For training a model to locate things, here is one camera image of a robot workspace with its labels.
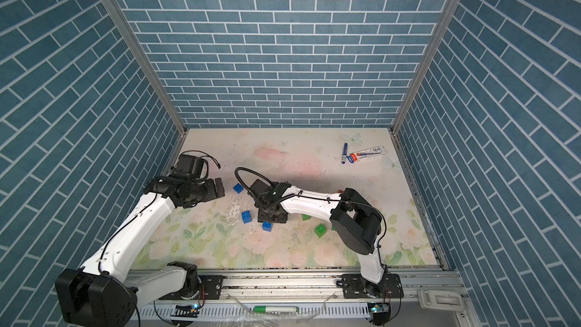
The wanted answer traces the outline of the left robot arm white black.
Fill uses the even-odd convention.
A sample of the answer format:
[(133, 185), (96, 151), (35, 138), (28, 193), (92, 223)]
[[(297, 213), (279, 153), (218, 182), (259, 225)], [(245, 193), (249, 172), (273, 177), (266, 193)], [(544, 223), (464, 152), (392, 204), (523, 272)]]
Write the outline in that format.
[(130, 284), (125, 281), (139, 252), (175, 209), (225, 195), (222, 180), (209, 177), (212, 160), (202, 151), (180, 154), (168, 175), (148, 181), (135, 208), (104, 245), (78, 269), (59, 275), (55, 290), (65, 322), (125, 326), (141, 307), (167, 295), (203, 306), (207, 291), (194, 264), (171, 262)]

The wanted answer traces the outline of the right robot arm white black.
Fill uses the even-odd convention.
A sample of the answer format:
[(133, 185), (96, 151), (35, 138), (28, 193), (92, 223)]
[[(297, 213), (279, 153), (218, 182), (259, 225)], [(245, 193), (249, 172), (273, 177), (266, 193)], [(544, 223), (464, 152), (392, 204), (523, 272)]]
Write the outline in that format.
[(351, 291), (346, 298), (363, 293), (371, 298), (402, 298), (399, 277), (387, 271), (381, 261), (380, 239), (387, 230), (381, 212), (354, 189), (325, 194), (310, 192), (290, 183), (256, 180), (246, 188), (259, 211), (259, 221), (286, 223), (292, 213), (330, 222), (342, 242), (357, 254), (360, 273), (357, 282), (343, 285)]

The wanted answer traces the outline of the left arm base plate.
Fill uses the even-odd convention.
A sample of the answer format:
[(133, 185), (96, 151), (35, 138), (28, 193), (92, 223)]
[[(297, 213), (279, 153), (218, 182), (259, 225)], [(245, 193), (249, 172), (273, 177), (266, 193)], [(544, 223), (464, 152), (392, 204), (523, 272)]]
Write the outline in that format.
[(218, 300), (221, 295), (223, 281), (224, 277), (221, 275), (187, 277), (184, 286), (180, 290), (164, 295), (160, 300)]

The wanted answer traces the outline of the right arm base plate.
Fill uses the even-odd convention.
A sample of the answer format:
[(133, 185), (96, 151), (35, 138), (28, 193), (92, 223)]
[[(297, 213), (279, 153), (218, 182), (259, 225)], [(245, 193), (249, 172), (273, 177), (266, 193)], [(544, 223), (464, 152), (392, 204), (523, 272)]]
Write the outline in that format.
[(399, 275), (386, 273), (379, 283), (364, 279), (360, 274), (343, 274), (336, 281), (346, 299), (402, 298), (404, 293)]

